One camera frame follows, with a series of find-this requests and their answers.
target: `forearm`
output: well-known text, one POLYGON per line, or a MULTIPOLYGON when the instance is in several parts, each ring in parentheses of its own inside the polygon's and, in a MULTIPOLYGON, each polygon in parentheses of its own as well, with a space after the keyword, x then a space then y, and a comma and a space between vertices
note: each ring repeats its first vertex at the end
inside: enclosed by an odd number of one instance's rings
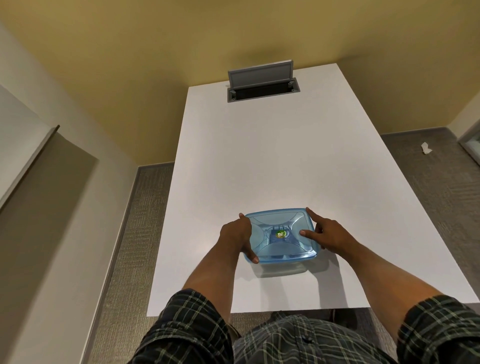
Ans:
POLYGON ((227 322, 232 307, 233 280, 239 254, 238 247, 219 239, 183 286, 183 289, 191 288, 205 296, 227 322))
POLYGON ((395 341, 409 309, 442 294, 360 243, 343 257, 357 274, 373 312, 395 341))

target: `carpeted floor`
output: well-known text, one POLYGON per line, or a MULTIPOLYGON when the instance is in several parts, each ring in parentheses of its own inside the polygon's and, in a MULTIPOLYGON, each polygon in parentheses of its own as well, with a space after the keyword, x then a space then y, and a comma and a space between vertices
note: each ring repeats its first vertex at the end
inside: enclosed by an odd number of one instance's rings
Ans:
MULTIPOLYGON (((383 136, 413 191, 445 244, 480 295, 480 168, 447 129, 383 136), (427 142, 428 155, 420 145, 427 142)), ((146 317, 150 286, 163 226, 173 164, 142 168, 133 192, 125 233, 105 296, 88 357, 90 364, 126 363, 142 336, 155 322, 146 317)), ((359 328, 390 355, 395 345, 370 309, 355 309, 359 328)), ((325 318, 325 310, 304 312, 325 318)), ((270 313, 232 315, 244 333, 266 321, 270 313)))

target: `person's left hand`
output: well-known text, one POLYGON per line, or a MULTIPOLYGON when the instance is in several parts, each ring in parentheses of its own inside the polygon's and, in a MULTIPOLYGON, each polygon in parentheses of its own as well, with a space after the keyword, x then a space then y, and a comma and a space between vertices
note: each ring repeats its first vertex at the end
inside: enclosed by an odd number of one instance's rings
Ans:
POLYGON ((252 263, 258 263, 258 257, 250 246, 250 236, 252 235, 252 223, 244 214, 239 214, 239 219, 229 222, 222 226, 220 230, 219 242, 232 244, 245 253, 252 263))

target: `hand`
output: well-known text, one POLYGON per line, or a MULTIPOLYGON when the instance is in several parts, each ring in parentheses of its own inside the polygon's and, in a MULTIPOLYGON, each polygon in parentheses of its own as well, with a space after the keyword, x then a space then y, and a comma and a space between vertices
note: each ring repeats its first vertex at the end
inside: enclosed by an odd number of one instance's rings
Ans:
POLYGON ((315 240, 322 249, 328 249, 340 256, 350 253, 359 244, 337 221, 323 218, 308 207, 306 209, 312 220, 317 224, 315 231, 300 230, 301 236, 315 240))
POLYGON ((252 235, 252 223, 244 214, 239 214, 239 219, 222 226, 220 230, 219 243, 233 245, 241 253, 245 253, 252 263, 258 263, 258 257, 250 246, 252 235))

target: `green sticker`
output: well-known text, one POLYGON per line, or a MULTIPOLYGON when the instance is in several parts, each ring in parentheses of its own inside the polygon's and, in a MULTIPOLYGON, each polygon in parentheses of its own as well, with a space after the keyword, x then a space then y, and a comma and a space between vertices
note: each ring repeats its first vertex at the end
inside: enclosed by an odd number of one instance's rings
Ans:
POLYGON ((275 233, 277 238, 285 238, 287 236, 287 232, 285 230, 279 230, 275 233))

